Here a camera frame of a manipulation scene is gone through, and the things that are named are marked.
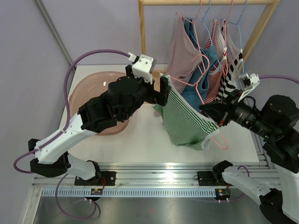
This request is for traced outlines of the mauve pink tank top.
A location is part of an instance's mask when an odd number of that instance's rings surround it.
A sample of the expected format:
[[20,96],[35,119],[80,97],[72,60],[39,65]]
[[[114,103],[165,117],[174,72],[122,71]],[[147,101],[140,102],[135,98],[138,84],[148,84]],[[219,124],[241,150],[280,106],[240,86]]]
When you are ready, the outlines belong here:
[[[182,16],[177,17],[177,28],[171,44],[165,75],[168,77],[169,86],[171,86],[173,91],[182,94],[186,87],[191,87],[196,90],[195,95],[200,101],[203,101],[197,87],[199,85],[199,80],[206,73],[205,70],[200,68],[200,65],[204,65],[204,55],[199,49],[195,48],[187,35],[184,21]],[[191,84],[189,81],[196,69],[199,69],[202,72],[202,75],[194,84]]]

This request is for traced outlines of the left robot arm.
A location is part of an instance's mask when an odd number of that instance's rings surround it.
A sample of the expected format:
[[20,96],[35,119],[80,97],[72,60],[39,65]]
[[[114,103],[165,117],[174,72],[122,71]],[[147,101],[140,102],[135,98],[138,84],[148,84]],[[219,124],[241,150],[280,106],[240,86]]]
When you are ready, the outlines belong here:
[[126,75],[111,82],[100,96],[83,104],[66,129],[43,140],[28,141],[29,150],[35,154],[30,161],[30,171],[48,178],[73,175],[78,178],[75,184],[80,186],[104,183],[97,162],[76,158],[68,150],[84,139],[128,120],[145,102],[165,106],[170,90],[166,77],[160,77],[160,90],[156,91],[153,83],[137,77],[131,65],[126,66]]

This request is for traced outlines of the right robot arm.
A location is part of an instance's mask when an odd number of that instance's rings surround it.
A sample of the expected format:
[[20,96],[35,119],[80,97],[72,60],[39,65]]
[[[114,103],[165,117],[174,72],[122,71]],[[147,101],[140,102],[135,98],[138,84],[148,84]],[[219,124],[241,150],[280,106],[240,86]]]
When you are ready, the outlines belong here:
[[222,161],[212,169],[218,185],[232,185],[250,197],[272,224],[299,222],[299,133],[294,126],[299,110],[288,96],[271,96],[262,110],[244,103],[243,91],[199,107],[201,113],[220,127],[233,121],[264,140],[263,149],[275,165],[281,189],[271,188],[241,173],[232,163]]

